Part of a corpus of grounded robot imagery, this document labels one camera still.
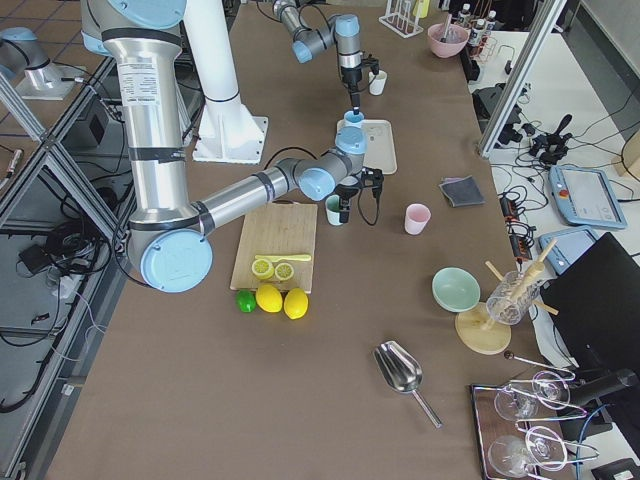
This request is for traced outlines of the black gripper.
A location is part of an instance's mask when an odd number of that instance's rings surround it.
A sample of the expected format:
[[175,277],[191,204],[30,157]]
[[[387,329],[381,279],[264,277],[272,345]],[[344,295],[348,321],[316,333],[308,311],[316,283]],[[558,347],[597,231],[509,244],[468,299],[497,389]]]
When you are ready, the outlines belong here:
[[377,168],[363,168],[359,173],[349,175],[334,189],[339,198],[339,221],[348,222],[350,198],[364,189],[371,189],[373,197],[379,201],[383,191],[384,175]]
[[343,85],[349,91],[351,108],[354,114],[360,112],[360,94],[359,82],[363,78],[363,71],[369,69],[371,73],[377,75],[380,71],[379,60],[368,55],[365,58],[361,56],[340,57],[340,77]]

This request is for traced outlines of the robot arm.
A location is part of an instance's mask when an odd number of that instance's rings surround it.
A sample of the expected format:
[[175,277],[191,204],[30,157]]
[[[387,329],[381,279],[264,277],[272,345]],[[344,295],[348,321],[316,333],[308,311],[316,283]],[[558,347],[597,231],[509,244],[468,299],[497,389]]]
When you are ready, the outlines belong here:
[[340,80],[349,93],[353,113],[359,114],[363,71],[369,68],[374,75],[379,73],[379,60],[371,54],[364,57],[361,49],[359,17],[335,14],[325,20],[324,26],[312,28],[303,18],[303,8],[298,1],[275,1],[273,13],[291,34],[292,50],[301,64],[336,48]]
[[212,266],[207,237],[217,227],[292,190],[322,200],[362,171],[366,136],[349,121],[318,160],[284,159],[191,200],[174,70],[184,45],[205,98],[196,158],[257,163],[267,129],[267,119],[241,100],[221,3],[85,1],[81,15],[86,48],[117,64],[137,200],[126,252],[149,286],[169,293],[195,287]]

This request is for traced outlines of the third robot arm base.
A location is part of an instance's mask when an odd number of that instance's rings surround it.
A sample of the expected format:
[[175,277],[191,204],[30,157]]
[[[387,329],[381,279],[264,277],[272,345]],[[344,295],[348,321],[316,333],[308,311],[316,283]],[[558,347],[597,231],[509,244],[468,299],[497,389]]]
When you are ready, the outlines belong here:
[[16,90],[29,100],[63,100],[75,84],[73,78],[64,81],[69,75],[51,62],[37,36],[26,27],[1,31],[1,73],[8,80],[24,75]]

